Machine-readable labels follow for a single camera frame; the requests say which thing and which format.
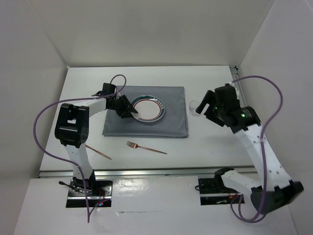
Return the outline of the white plate green red rim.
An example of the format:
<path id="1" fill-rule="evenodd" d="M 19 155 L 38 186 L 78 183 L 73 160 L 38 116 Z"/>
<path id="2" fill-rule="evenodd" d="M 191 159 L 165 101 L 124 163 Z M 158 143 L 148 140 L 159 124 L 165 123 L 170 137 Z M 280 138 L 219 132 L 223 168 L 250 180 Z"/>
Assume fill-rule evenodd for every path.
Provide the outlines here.
<path id="1" fill-rule="evenodd" d="M 155 122 L 165 115 L 165 104 L 153 95 L 138 96 L 131 104 L 138 111 L 138 114 L 133 114 L 133 117 L 141 122 Z"/>

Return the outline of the grey cloth placemat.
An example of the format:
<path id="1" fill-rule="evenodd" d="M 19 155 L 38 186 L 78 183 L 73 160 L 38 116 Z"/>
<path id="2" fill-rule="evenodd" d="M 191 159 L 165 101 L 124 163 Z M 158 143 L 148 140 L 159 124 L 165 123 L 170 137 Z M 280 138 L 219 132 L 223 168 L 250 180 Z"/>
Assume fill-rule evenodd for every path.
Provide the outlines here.
<path id="1" fill-rule="evenodd" d="M 161 117 L 152 122 L 134 117 L 121 118 L 113 110 L 106 112 L 102 135 L 105 137 L 186 138 L 188 119 L 184 87 L 126 86 L 122 94 L 134 104 L 140 96 L 154 96 L 164 104 Z"/>

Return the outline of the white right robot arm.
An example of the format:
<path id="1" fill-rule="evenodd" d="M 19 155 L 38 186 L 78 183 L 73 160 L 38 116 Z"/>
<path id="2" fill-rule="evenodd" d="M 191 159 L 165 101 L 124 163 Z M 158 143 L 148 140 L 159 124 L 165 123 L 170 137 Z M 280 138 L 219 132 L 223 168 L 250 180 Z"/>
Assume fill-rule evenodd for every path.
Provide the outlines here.
<path id="1" fill-rule="evenodd" d="M 250 199 L 261 215 L 290 204 L 304 190 L 284 170 L 264 134 L 264 126 L 252 107 L 241 107 L 235 87 L 225 84 L 208 90 L 196 113 L 203 113 L 213 123 L 227 126 L 242 143 L 260 178 L 250 179 L 235 169 L 225 167 L 215 172 L 213 186 L 224 192 L 233 189 Z"/>

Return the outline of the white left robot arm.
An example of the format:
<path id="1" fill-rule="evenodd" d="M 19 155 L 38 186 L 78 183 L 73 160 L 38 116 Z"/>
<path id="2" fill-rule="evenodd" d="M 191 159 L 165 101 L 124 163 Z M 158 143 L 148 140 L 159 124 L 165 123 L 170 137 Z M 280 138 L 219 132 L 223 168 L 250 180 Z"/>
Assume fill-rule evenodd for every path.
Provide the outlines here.
<path id="1" fill-rule="evenodd" d="M 54 131 L 73 164 L 74 187 L 85 195 L 92 195 L 97 185 L 86 150 L 89 118 L 104 110 L 114 110 L 121 118 L 131 118 L 138 113 L 126 96 L 117 92 L 115 85 L 104 83 L 102 90 L 96 93 L 96 98 L 81 104 L 62 104 Z"/>

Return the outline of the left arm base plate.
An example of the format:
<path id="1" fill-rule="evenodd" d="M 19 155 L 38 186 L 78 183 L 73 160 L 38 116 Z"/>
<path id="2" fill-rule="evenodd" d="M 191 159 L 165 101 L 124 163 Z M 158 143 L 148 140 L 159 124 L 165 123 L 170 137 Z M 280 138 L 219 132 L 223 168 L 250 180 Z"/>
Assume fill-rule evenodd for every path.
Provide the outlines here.
<path id="1" fill-rule="evenodd" d="M 58 183 L 68 187 L 66 208 L 86 207 L 85 191 L 83 188 L 75 187 L 73 181 L 70 181 L 70 183 L 59 181 Z M 112 187 L 113 181 L 111 180 L 96 181 L 95 189 L 93 191 L 91 189 L 87 190 L 89 206 L 93 208 L 98 204 L 98 207 L 101 208 L 111 207 Z"/>

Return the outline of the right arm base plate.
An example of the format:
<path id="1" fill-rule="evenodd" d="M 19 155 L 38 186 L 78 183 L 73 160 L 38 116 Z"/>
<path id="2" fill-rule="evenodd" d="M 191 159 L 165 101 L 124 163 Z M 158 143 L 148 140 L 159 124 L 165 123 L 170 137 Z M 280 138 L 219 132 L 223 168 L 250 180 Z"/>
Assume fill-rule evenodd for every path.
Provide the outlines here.
<path id="1" fill-rule="evenodd" d="M 199 178 L 195 190 L 200 194 L 202 206 L 238 204 L 240 194 L 230 188 L 219 188 L 213 178 Z"/>

